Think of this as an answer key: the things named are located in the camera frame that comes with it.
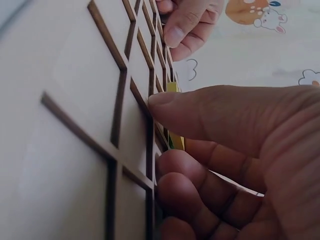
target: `hand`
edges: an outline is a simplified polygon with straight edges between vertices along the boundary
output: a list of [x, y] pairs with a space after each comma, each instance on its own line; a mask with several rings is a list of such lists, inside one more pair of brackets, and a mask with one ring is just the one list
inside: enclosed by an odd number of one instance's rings
[[208, 40], [223, 10], [224, 0], [156, 0], [161, 15], [169, 15], [163, 33], [173, 61], [180, 61]]
[[320, 88], [214, 86], [149, 108], [193, 139], [156, 162], [162, 240], [320, 239]]

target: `wooden frame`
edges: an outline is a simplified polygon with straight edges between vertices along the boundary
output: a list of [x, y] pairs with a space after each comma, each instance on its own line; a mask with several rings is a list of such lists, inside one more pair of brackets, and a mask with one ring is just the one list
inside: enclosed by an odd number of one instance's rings
[[[155, 189], [157, 183], [155, 176], [155, 163], [153, 160], [153, 145], [154, 142], [157, 141], [161, 145], [161, 149], [163, 151], [169, 149], [169, 136], [166, 129], [163, 129], [158, 123], [154, 122], [147, 107], [146, 98], [139, 91], [136, 79], [132, 76], [132, 61], [134, 61], [134, 59], [131, 59], [131, 52], [133, 42], [135, 40], [138, 41], [138, 45], [141, 48], [146, 64], [149, 68], [148, 82], [145, 83], [148, 85], [147, 97], [156, 93], [154, 92], [154, 89], [157, 89], [158, 92], [166, 91], [167, 82], [174, 80], [172, 58], [169, 49], [163, 42], [162, 25], [155, 0], [137, 0], [134, 6], [132, 6], [129, 0], [122, 0], [122, 3], [130, 19], [130, 26], [124, 50], [120, 50], [119, 46], [114, 41], [111, 32], [108, 30], [108, 23], [104, 22], [100, 9], [95, 1], [91, 0], [87, 7], [97, 29], [99, 30], [120, 70], [110, 139], [105, 139], [104, 136], [94, 128], [94, 126], [88, 125], [86, 117], [76, 110], [77, 108], [74, 107], [72, 101], [70, 101], [70, 99], [61, 90], [60, 86], [54, 81], [51, 81], [45, 89], [41, 102], [79, 139], [81, 139], [91, 149], [99, 153], [99, 155], [105, 159], [108, 164], [108, 204], [105, 213], [105, 239], [122, 240], [120, 237], [123, 229], [121, 226], [121, 218], [119, 216], [119, 210], [121, 208], [119, 198], [122, 189], [122, 177], [126, 176], [145, 190], [145, 239], [152, 240], [154, 239], [156, 224], [158, 225], [160, 221], [158, 218], [159, 216], [162, 218], [162, 214], [159, 213], [159, 209], [156, 212], [157, 206], [155, 205]], [[151, 49], [146, 46], [139, 23], [137, 22], [138, 16], [140, 17], [141, 15], [145, 18], [150, 31]], [[158, 76], [155, 71], [156, 55], [158, 55], [161, 63], [161, 71], [163, 73], [162, 79], [159, 79], [160, 76]], [[119, 149], [126, 88], [129, 88], [130, 92], [133, 94], [139, 109], [143, 112], [146, 122], [145, 174], [128, 164], [126, 157], [121, 149]]]

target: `white surface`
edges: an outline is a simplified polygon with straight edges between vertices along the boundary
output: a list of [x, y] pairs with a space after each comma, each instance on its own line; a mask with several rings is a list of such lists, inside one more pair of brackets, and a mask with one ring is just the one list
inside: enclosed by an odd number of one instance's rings
[[162, 68], [161, 62], [160, 62], [160, 56], [158, 55], [158, 52], [155, 52], [154, 57], [154, 71], [159, 79], [159, 83], [162, 88], [164, 88], [164, 70]]
[[119, 219], [123, 230], [118, 239], [146, 239], [146, 191], [125, 176], [121, 184]]
[[146, 119], [128, 82], [123, 99], [119, 149], [126, 157], [127, 163], [143, 174], [146, 174], [146, 141]]
[[280, 2], [282, 7], [274, 9], [287, 16], [282, 25], [286, 34], [239, 25], [222, 13], [211, 39], [190, 57], [198, 61], [190, 89], [212, 85], [295, 86], [304, 70], [320, 72], [320, 2]]
[[26, 1], [28, 0], [0, 0], [0, 31]]
[[137, 38], [133, 39], [130, 54], [131, 75], [143, 100], [148, 101], [150, 69]]
[[53, 76], [109, 140], [120, 70], [87, 9], [77, 18]]
[[118, 49], [124, 51], [131, 22], [123, 1], [96, 0], [94, 2]]
[[13, 239], [103, 240], [106, 166], [39, 106], [24, 158]]
[[1, 240], [16, 240], [13, 212], [39, 100], [74, 19], [87, 4], [88, 0], [31, 1], [1, 36]]
[[140, 29], [141, 34], [142, 34], [142, 36], [143, 36], [143, 40], [144, 40], [144, 43], [145, 43], [145, 45], [146, 45], [146, 48], [147, 48], [148, 51], [150, 52], [150, 51], [151, 51], [151, 42], [152, 42], [151, 32], [150, 32], [150, 29], [149, 29], [149, 27], [148, 27], [145, 14], [144, 14], [143, 12], [141, 12], [141, 13], [138, 15], [137, 22], [138, 22], [138, 24], [139, 24], [139, 29]]
[[154, 13], [152, 11], [152, 8], [151, 8], [151, 5], [150, 5], [150, 1], [153, 1], [153, 0], [144, 0], [146, 9], [148, 11], [148, 15], [149, 15], [149, 17], [151, 19], [151, 22], [152, 22], [154, 20]]

